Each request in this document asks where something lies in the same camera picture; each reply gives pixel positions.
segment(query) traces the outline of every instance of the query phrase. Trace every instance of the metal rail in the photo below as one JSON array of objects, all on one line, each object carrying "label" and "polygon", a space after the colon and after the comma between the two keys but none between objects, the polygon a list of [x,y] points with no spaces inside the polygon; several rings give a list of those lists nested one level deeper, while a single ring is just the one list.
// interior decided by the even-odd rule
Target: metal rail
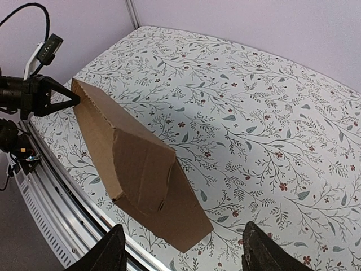
[{"label": "metal rail", "polygon": [[[27,176],[21,170],[16,183],[46,242],[67,268],[91,249],[114,225],[73,181],[47,147],[31,122],[20,122],[30,133],[41,162]],[[169,271],[137,242],[126,235],[127,270]]]}]

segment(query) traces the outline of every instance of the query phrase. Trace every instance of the floral tablecloth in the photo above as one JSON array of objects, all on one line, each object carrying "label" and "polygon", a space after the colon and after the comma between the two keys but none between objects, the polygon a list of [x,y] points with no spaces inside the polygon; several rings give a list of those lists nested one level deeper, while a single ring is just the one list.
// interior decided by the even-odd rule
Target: floral tablecloth
[{"label": "floral tablecloth", "polygon": [[171,270],[240,270],[250,220],[314,270],[361,270],[360,94],[275,55],[156,27],[75,78],[177,151],[214,226],[185,254],[112,204],[72,109],[32,119],[74,181]]}]

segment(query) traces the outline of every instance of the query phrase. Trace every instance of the table surface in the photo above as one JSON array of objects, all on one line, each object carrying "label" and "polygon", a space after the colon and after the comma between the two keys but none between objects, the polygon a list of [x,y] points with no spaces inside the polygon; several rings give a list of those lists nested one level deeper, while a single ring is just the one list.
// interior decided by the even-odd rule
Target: table surface
[{"label": "table surface", "polygon": [[240,270],[250,220],[314,270],[361,270],[357,92],[279,56],[156,27],[132,32],[75,78],[177,151],[214,226],[184,254],[112,204],[72,109],[32,119],[89,197],[171,270]]}]

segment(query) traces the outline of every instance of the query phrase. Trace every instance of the red flower print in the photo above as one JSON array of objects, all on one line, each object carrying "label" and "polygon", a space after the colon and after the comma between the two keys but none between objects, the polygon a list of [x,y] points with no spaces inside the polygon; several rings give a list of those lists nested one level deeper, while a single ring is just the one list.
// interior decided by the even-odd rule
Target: red flower print
[{"label": "red flower print", "polygon": [[282,158],[283,153],[279,151],[279,152],[276,152],[275,155],[277,158]]},{"label": "red flower print", "polygon": [[282,183],[280,184],[280,188],[281,188],[281,191],[287,191],[287,189],[288,189],[288,188],[287,188],[287,183],[283,183],[283,182],[282,182]]},{"label": "red flower print", "polygon": [[303,264],[307,264],[307,265],[309,265],[310,263],[311,263],[311,258],[309,257],[309,256],[304,256],[303,257]]},{"label": "red flower print", "polygon": [[323,252],[326,252],[326,251],[328,250],[327,245],[325,244],[324,246],[322,246],[321,250],[322,250]]}]

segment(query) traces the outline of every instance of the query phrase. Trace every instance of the robotic arm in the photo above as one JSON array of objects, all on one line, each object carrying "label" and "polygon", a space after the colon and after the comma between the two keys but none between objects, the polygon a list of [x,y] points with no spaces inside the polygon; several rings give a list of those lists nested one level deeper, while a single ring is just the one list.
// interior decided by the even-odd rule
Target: robotic arm
[{"label": "robotic arm", "polygon": [[[34,116],[46,116],[56,111],[76,106],[80,97],[71,92],[54,79],[38,75],[44,65],[50,65],[59,49],[63,39],[55,34],[49,37],[50,18],[46,8],[38,3],[28,3],[20,6],[0,22],[4,24],[10,17],[20,10],[35,6],[44,11],[46,18],[45,41],[41,42],[25,66],[24,77],[2,76],[0,69],[0,112],[15,114],[20,110],[20,118],[26,120],[30,113]],[[58,92],[68,98],[60,103],[51,103],[52,91]],[[19,129],[11,120],[0,119],[0,150],[9,152],[11,157],[18,161],[31,162],[36,159],[27,134],[18,135]]]}]

